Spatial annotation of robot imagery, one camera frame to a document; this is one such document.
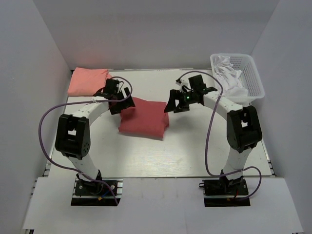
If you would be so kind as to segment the red t-shirt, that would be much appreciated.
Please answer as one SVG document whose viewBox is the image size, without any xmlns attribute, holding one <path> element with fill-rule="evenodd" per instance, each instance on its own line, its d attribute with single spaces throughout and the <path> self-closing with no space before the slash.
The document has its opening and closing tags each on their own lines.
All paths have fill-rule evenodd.
<svg viewBox="0 0 312 234">
<path fill-rule="evenodd" d="M 164 112 L 166 103 L 133 98 L 135 107 L 121 111 L 118 130 L 122 134 L 162 140 L 169 127 L 169 115 Z"/>
</svg>

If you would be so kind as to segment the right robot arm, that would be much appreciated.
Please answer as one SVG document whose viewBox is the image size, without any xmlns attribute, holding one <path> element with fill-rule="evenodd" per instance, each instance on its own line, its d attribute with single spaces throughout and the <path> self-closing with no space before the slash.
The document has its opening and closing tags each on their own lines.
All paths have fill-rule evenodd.
<svg viewBox="0 0 312 234">
<path fill-rule="evenodd" d="M 191 104 L 198 103 L 212 109 L 212 117 L 219 114 L 226 120 L 226 139 L 230 151 L 218 177 L 221 191 L 230 195 L 243 180 L 249 154 L 262 140 L 257 111 L 251 105 L 244 107 L 224 97 L 223 88 L 207 87 L 202 75 L 190 77 L 188 81 L 178 78 L 176 83 L 179 89 L 170 90 L 164 112 L 186 112 Z"/>
</svg>

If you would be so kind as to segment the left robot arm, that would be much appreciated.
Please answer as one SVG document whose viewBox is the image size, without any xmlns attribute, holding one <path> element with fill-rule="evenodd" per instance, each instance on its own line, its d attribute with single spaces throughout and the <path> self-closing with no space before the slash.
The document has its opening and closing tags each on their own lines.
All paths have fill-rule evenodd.
<svg viewBox="0 0 312 234">
<path fill-rule="evenodd" d="M 105 87 L 96 91 L 92 99 L 72 114 L 58 119 L 55 149 L 74 166 L 73 170 L 86 178 L 86 189 L 94 195 L 103 189 L 100 170 L 94 165 L 91 149 L 90 126 L 104 113 L 120 114 L 122 110 L 135 107 L 133 87 L 122 77 L 113 77 Z"/>
</svg>

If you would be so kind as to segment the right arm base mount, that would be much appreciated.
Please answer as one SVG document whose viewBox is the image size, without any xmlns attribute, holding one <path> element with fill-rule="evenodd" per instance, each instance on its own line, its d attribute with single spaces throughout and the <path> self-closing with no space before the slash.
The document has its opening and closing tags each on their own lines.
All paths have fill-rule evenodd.
<svg viewBox="0 0 312 234">
<path fill-rule="evenodd" d="M 225 188 L 218 179 L 202 180 L 198 184 L 203 190 L 204 207 L 249 207 L 250 199 L 242 199 L 249 195 L 246 180 L 240 184 Z"/>
</svg>

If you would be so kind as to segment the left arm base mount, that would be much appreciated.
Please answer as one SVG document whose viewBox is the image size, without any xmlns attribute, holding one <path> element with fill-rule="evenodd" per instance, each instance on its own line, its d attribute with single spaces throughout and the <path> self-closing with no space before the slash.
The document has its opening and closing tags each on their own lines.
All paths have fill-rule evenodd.
<svg viewBox="0 0 312 234">
<path fill-rule="evenodd" d="M 104 179 L 110 189 L 103 184 L 92 185 L 94 182 L 86 182 L 76 178 L 71 206 L 91 206 L 91 207 L 115 207 L 121 200 L 123 179 Z"/>
</svg>

